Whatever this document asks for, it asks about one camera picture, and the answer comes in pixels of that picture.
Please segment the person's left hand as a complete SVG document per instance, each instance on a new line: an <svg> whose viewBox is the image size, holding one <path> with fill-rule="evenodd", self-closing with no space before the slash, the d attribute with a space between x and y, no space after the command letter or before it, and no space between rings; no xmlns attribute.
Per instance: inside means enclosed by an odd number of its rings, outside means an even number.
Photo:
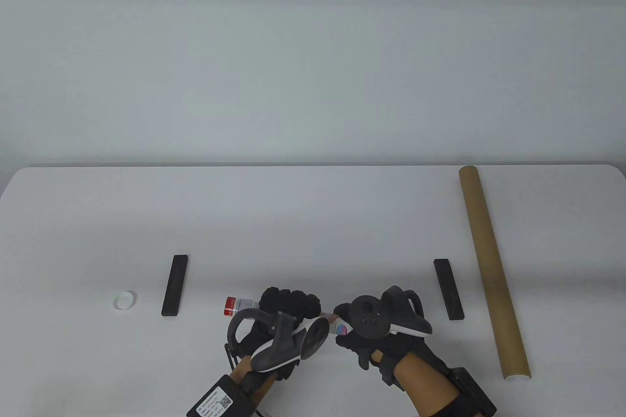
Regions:
<svg viewBox="0 0 626 417"><path fill-rule="evenodd" d="M326 341L328 321L320 317L320 300L301 290L269 287L255 309L250 332L235 346L240 359L252 359L253 372L288 379L300 361L312 357Z"/></svg>

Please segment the person's right hand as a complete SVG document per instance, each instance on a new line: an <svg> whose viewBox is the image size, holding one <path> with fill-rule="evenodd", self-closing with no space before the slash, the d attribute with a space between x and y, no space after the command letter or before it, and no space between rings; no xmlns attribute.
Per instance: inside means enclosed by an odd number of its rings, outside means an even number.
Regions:
<svg viewBox="0 0 626 417"><path fill-rule="evenodd" d="M385 384L388 386L394 384L403 392L405 388L395 378L394 371L400 361L410 352L445 376L447 380L450 380L452 376L450 368L430 350L422 337L398 333L389 334L383 339L369 340L360 336L354 329L346 336L339 336L335 341L338 346L358 355L358 365L361 368L368 370L369 364L375 366L380 371ZM369 364L365 362L365 352L368 352Z"/></svg>

